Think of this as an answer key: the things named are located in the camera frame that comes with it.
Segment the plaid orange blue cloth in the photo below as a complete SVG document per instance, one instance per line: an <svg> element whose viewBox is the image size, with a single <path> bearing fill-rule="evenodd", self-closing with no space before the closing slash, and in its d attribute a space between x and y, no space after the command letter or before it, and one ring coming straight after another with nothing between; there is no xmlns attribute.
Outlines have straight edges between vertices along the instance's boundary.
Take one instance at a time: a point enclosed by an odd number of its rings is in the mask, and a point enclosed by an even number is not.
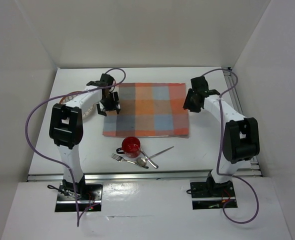
<svg viewBox="0 0 295 240"><path fill-rule="evenodd" d="M121 109L104 118L105 137L189 137L185 83L122 83L118 96Z"/></svg>

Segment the red enamel mug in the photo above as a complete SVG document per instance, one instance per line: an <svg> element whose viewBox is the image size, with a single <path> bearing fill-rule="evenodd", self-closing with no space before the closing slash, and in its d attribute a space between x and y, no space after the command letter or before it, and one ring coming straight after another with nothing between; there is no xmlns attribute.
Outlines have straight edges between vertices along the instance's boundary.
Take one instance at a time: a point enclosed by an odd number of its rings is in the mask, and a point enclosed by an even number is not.
<svg viewBox="0 0 295 240"><path fill-rule="evenodd" d="M121 147L116 149L117 154L126 155L128 158L134 159L141 154L141 142L137 137L126 137Z"/></svg>

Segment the floral patterned ceramic plate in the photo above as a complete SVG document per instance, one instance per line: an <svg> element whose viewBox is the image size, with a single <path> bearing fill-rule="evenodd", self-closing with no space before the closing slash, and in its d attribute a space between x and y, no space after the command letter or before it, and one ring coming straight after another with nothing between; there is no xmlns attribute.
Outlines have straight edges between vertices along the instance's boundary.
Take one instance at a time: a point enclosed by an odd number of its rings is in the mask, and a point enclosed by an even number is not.
<svg viewBox="0 0 295 240"><path fill-rule="evenodd" d="M66 104L67 102L73 100L75 97L77 97L79 95L79 91L73 91L71 92L71 95L69 96L65 96L65 97L62 97L61 100L59 101L59 104ZM91 113L92 111L94 110L94 105L92 105L88 110L86 111L83 111L82 112L82 119L86 119Z"/></svg>

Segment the silver fork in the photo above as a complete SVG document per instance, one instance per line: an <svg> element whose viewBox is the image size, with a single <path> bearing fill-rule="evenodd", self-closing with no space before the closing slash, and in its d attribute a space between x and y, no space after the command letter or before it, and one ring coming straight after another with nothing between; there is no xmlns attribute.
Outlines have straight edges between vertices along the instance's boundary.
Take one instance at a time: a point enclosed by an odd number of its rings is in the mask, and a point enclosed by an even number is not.
<svg viewBox="0 0 295 240"><path fill-rule="evenodd" d="M126 162L126 163L130 163L132 165L135 165L135 166L138 166L140 168L144 168L144 169L148 169L149 167L148 166L142 166L142 165L139 165L137 162L134 162L134 161L131 161L131 160L127 160L125 158L123 158L122 156L120 155L117 155L117 154L112 154L111 155L111 158L118 161L118 162Z"/></svg>

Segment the silver spoon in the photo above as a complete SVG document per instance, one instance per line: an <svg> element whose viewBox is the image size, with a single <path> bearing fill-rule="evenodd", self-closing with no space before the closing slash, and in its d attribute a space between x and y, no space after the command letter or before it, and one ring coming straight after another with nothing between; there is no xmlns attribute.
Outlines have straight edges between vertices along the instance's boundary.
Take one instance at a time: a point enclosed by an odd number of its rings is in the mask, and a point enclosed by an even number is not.
<svg viewBox="0 0 295 240"><path fill-rule="evenodd" d="M169 147L169 148L166 148L166 149L164 149L164 150L162 150L162 151L160 151L160 152L157 152L157 153L155 153L155 154L153 154L153 155L151 155L151 156L148 156L148 158L150 159L150 160L152 160L152 158L155 158L155 157L158 157L159 155L161 155L161 154L163 154L163 153L165 153L165 152L167 152L167 151L169 151L169 150L171 150L171 149L173 149L174 148L174 146L171 146L171 147ZM143 157L138 157L137 159L136 159L136 162L139 164L139 165L141 165L141 166L147 166L147 163L148 163L148 161L146 160L146 158L143 156Z"/></svg>

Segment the silver table knife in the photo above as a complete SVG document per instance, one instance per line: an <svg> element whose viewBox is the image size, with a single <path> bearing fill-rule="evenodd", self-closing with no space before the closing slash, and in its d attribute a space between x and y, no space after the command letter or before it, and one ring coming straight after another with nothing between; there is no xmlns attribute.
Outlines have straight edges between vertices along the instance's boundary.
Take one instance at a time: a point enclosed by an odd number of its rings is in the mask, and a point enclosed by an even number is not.
<svg viewBox="0 0 295 240"><path fill-rule="evenodd" d="M149 159L149 157L148 157L148 155L141 149L140 150L141 151L141 153L142 153L142 155L145 157L145 159L155 168L155 169L158 169L159 168L159 166L155 163L155 162L153 162L151 159Z"/></svg>

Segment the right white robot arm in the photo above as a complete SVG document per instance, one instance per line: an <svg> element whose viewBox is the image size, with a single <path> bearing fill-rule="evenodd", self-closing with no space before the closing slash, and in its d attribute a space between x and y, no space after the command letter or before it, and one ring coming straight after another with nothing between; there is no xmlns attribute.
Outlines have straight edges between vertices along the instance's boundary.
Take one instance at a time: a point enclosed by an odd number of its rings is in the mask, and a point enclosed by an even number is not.
<svg viewBox="0 0 295 240"><path fill-rule="evenodd" d="M220 123L219 160L206 179L205 192L219 196L231 186L232 176L246 162L260 152L258 122L245 117L226 103L220 93L209 89L204 76L190 80L183 109L193 113L206 110Z"/></svg>

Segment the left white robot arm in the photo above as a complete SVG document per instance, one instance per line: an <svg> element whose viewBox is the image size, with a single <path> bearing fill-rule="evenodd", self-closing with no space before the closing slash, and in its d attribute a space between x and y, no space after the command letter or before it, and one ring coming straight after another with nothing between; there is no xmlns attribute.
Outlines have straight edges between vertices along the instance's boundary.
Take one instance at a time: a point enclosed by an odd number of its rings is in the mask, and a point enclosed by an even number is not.
<svg viewBox="0 0 295 240"><path fill-rule="evenodd" d="M86 111L97 108L97 113L107 116L107 112L121 111L117 92L112 91L115 79L103 73L99 80L86 84L83 93L65 103L56 103L52 107L49 137L58 147L61 161L68 165L63 171L63 189L74 199L86 195L85 174L81 168L79 144L84 135L83 115Z"/></svg>

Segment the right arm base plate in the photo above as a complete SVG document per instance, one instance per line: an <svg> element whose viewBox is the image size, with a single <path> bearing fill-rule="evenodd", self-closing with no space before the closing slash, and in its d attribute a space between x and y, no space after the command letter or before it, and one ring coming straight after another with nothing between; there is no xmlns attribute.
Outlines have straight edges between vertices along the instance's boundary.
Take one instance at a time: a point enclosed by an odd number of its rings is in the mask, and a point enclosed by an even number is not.
<svg viewBox="0 0 295 240"><path fill-rule="evenodd" d="M236 194L232 181L215 183L211 177L202 182L190 182L186 193L191 196L193 210L237 208Z"/></svg>

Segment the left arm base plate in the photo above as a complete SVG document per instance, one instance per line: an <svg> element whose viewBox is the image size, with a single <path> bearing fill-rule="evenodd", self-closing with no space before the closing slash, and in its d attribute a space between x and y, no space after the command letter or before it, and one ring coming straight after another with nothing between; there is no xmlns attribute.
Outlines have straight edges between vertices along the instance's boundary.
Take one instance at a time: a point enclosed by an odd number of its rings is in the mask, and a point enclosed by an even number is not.
<svg viewBox="0 0 295 240"><path fill-rule="evenodd" d="M56 213L76 212L75 194L73 191L64 190L63 185L55 187L57 198L55 204ZM102 210L102 184L88 184L82 194L77 194L79 211L83 212L88 208L88 212L100 212Z"/></svg>

